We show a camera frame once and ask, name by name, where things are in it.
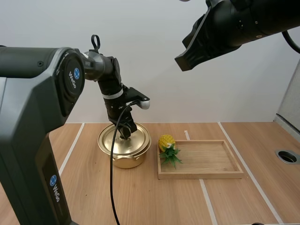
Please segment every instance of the pot lid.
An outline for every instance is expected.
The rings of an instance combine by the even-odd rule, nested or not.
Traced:
[[[114,147],[113,147],[113,155],[135,155],[142,151],[150,140],[150,135],[147,129],[141,125],[136,123],[137,131],[133,132],[128,139],[120,138],[120,133],[117,131]],[[111,124],[106,127],[99,135],[98,144],[102,151],[106,154],[111,154],[112,141],[113,141],[113,133],[115,130],[115,125]]]

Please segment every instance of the pineapple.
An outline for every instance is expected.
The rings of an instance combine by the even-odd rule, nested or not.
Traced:
[[[158,147],[162,151],[159,157],[165,158],[162,164],[171,162],[176,169],[175,162],[182,163],[181,160],[176,157],[180,150],[175,148],[175,140],[171,135],[162,135],[158,140]]]

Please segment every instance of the wood panel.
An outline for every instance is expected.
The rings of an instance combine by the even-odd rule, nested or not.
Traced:
[[[283,222],[300,223],[300,165],[275,155],[276,150],[300,154],[300,143],[275,122],[222,125]]]
[[[186,124],[185,130],[191,140],[226,140],[217,123]],[[204,180],[218,225],[278,223],[231,146],[230,148],[245,173],[244,178]]]
[[[123,225],[209,225],[199,180],[158,180],[156,144],[160,135],[184,139],[181,124],[146,124],[152,137],[145,162],[114,167],[116,211]],[[62,173],[72,219],[80,225],[114,225],[109,192],[109,158],[97,144],[103,124],[86,124]]]
[[[65,124],[49,135],[58,169],[64,161],[81,124]],[[0,225],[19,225],[13,208],[0,184]]]
[[[74,139],[80,129],[81,123],[67,123],[50,132],[49,139],[53,149],[57,168],[60,169]]]

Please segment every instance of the wooden tray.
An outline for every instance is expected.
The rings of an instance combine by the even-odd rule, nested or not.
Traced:
[[[157,146],[158,179],[241,179],[243,171],[225,140],[176,141],[183,164],[163,164]]]

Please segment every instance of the white wall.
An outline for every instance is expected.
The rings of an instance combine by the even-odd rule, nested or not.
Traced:
[[[120,62],[122,80],[151,98],[139,122],[271,121],[299,60],[281,34],[181,72],[174,57],[206,12],[205,0],[2,0],[0,44],[87,51],[90,36]],[[300,43],[300,28],[292,37]],[[86,82],[69,122],[107,122],[98,85]]]

